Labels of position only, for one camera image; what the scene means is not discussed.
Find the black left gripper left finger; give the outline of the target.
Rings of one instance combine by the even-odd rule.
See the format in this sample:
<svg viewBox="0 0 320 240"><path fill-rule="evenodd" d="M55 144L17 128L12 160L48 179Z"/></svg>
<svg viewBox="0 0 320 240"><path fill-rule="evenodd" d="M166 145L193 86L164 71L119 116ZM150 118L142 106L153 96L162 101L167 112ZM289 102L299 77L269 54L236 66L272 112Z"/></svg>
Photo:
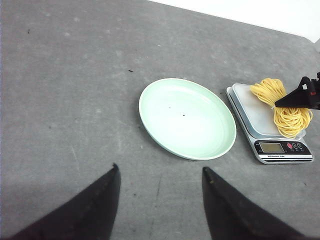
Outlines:
<svg viewBox="0 0 320 240"><path fill-rule="evenodd" d="M117 216L121 173L112 169L11 240L108 240Z"/></svg>

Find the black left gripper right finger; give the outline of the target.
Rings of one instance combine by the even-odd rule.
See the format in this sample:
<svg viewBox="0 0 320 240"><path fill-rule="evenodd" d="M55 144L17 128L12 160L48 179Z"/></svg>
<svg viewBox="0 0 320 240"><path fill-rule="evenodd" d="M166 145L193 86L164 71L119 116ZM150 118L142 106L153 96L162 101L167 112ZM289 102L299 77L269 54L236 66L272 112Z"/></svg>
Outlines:
<svg viewBox="0 0 320 240"><path fill-rule="evenodd" d="M306 236L264 210L211 168L202 168L202 196L213 240L303 240Z"/></svg>

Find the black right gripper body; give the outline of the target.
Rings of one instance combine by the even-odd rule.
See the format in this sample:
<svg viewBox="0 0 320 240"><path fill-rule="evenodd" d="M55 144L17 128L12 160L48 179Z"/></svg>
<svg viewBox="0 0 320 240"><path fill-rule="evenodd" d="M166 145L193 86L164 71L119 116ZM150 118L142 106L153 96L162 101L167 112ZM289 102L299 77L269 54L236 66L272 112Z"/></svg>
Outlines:
<svg viewBox="0 0 320 240"><path fill-rule="evenodd" d="M320 106L320 72L316 75L317 79L311 79L312 88L310 90L311 101L314 106Z"/></svg>

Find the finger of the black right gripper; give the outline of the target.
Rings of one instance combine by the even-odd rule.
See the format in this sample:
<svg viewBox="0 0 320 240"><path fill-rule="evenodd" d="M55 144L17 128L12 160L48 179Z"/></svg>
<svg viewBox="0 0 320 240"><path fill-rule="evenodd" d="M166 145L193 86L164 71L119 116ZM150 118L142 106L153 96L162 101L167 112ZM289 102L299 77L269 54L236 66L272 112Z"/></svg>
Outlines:
<svg viewBox="0 0 320 240"><path fill-rule="evenodd" d="M320 106L312 103L310 92L312 89L311 79L303 76L298 87L275 102L275 106L279 108L307 108L319 110Z"/></svg>

